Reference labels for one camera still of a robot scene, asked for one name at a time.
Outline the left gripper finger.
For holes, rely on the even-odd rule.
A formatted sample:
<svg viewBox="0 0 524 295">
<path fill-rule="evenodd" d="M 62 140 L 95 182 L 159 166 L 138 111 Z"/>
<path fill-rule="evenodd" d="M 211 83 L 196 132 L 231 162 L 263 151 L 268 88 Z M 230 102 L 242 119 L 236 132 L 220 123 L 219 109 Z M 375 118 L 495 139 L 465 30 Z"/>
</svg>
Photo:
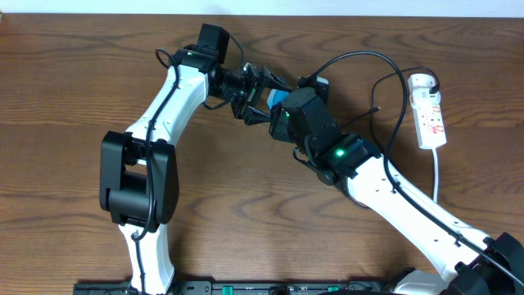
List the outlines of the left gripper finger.
<svg viewBox="0 0 524 295">
<path fill-rule="evenodd" d="M 281 78 L 277 77 L 267 66 L 260 69 L 261 84 L 263 89 L 275 89 L 290 93 L 292 89 Z"/>
<path fill-rule="evenodd" d="M 258 125 L 270 122 L 271 116 L 256 107 L 246 105 L 242 111 L 242 119 L 245 125 Z"/>
</svg>

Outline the blue Samsung Galaxy smartphone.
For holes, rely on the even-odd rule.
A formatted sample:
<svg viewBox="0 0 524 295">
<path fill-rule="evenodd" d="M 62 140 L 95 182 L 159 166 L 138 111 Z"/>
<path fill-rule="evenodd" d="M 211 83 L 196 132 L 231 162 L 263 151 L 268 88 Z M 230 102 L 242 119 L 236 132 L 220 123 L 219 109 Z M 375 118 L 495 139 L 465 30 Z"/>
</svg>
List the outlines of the blue Samsung Galaxy smartphone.
<svg viewBox="0 0 524 295">
<path fill-rule="evenodd" d="M 287 91 L 272 89 L 266 101 L 268 105 L 268 109 L 272 110 L 288 95 L 289 95 L 289 92 Z"/>
</svg>

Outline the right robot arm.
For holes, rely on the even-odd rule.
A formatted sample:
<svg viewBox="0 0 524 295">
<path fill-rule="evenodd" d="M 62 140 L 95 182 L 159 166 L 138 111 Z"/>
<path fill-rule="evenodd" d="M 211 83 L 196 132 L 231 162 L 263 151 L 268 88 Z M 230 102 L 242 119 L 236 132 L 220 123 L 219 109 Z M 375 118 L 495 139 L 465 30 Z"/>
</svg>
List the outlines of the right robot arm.
<svg viewBox="0 0 524 295">
<path fill-rule="evenodd" d="M 389 288 L 397 294 L 521 294 L 523 246 L 512 235 L 492 238 L 411 184 L 376 146 L 343 134 L 314 88 L 274 90 L 270 133 L 293 142 L 320 181 L 363 204 L 404 235 L 435 267 L 411 270 Z"/>
</svg>

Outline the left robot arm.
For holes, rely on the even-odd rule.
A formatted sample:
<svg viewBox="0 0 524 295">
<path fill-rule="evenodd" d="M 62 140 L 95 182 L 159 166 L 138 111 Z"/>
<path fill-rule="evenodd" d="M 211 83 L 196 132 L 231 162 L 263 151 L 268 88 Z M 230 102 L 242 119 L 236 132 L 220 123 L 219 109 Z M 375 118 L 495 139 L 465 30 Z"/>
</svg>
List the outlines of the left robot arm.
<svg viewBox="0 0 524 295">
<path fill-rule="evenodd" d="M 268 115 L 255 108 L 265 89 L 288 91 L 281 77 L 247 65 L 223 68 L 225 51 L 188 45 L 161 64 L 165 82 L 125 132 L 108 132 L 101 144 L 100 206 L 126 239 L 133 268 L 131 294 L 166 294 L 174 279 L 167 224 L 178 203 L 176 146 L 194 111 L 209 97 L 239 106 L 257 123 Z"/>
</svg>

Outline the white USB charger adapter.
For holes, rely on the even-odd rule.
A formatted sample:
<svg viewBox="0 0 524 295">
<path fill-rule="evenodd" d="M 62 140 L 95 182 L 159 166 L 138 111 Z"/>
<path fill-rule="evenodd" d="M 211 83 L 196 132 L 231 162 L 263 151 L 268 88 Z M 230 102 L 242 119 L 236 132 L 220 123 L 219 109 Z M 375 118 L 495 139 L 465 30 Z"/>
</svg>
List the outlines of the white USB charger adapter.
<svg viewBox="0 0 524 295">
<path fill-rule="evenodd" d="M 436 79 L 433 76 L 421 73 L 413 74 L 408 79 L 408 86 L 412 105 L 421 103 L 436 105 L 440 103 L 440 92 L 431 92 L 437 86 Z"/>
</svg>

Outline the white power strip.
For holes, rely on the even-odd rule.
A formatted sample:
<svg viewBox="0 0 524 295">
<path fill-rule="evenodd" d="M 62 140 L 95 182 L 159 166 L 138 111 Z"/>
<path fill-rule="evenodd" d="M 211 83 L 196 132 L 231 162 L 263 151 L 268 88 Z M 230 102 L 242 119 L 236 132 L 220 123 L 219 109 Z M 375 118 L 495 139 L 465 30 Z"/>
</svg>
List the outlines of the white power strip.
<svg viewBox="0 0 524 295">
<path fill-rule="evenodd" d="M 428 89 L 419 88 L 410 94 L 409 99 L 418 146 L 423 150 L 432 150 L 447 144 L 440 93 L 429 93 Z"/>
</svg>

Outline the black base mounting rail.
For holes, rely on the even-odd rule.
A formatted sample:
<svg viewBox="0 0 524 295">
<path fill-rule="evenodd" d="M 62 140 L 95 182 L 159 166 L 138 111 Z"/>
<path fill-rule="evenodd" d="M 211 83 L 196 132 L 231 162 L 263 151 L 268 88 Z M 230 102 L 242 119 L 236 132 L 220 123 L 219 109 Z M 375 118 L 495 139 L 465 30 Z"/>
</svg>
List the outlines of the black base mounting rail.
<svg viewBox="0 0 524 295">
<path fill-rule="evenodd" d="M 374 280 L 351 280 L 329 283 L 235 283 L 210 281 L 181 281 L 168 287 L 166 293 L 147 291 L 146 294 L 169 295 L 316 295 L 316 294 L 394 294 L 392 284 Z M 75 284 L 74 295 L 142 294 L 130 286 L 120 284 Z"/>
</svg>

